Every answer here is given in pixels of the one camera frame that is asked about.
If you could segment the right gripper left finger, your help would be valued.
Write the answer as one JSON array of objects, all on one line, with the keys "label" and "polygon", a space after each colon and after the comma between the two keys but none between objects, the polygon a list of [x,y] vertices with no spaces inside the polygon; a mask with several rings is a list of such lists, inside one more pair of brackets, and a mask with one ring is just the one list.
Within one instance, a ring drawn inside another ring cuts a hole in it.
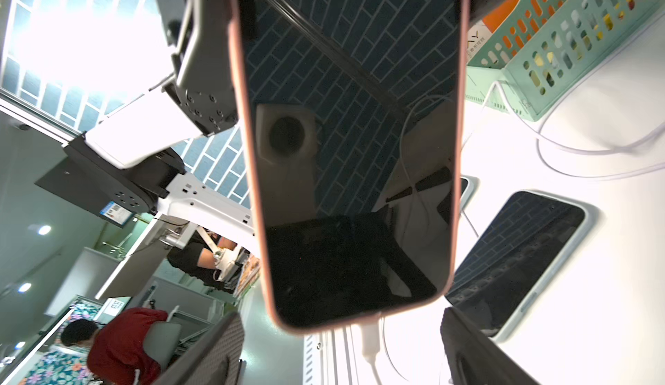
[{"label": "right gripper left finger", "polygon": [[240,314],[232,312],[225,315],[153,384],[237,384],[244,338]]}]

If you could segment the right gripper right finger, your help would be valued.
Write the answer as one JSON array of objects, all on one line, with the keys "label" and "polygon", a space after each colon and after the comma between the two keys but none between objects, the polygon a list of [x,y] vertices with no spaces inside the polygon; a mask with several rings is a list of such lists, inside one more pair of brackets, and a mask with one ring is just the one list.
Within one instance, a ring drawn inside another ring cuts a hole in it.
[{"label": "right gripper right finger", "polygon": [[456,308],[445,310],[440,331],[455,385],[538,384]]}]

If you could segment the black phone green case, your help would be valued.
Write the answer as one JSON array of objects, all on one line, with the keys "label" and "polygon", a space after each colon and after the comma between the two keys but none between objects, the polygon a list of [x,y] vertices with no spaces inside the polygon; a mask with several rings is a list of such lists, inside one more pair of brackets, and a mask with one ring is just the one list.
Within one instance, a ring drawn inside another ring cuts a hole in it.
[{"label": "black phone green case", "polygon": [[462,213],[467,204],[472,199],[478,184],[480,183],[479,179],[473,176],[462,175],[461,176],[461,200],[460,200],[460,213]]},{"label": "black phone green case", "polygon": [[455,270],[448,302],[485,336],[506,341],[596,220],[583,202],[512,194]]}]

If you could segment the black phone pink case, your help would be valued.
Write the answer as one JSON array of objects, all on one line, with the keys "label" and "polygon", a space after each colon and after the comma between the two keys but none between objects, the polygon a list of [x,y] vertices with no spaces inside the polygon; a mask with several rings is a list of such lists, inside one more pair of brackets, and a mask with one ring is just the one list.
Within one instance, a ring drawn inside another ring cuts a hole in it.
[{"label": "black phone pink case", "polygon": [[314,332],[452,285],[470,0],[242,0],[268,312]]}]

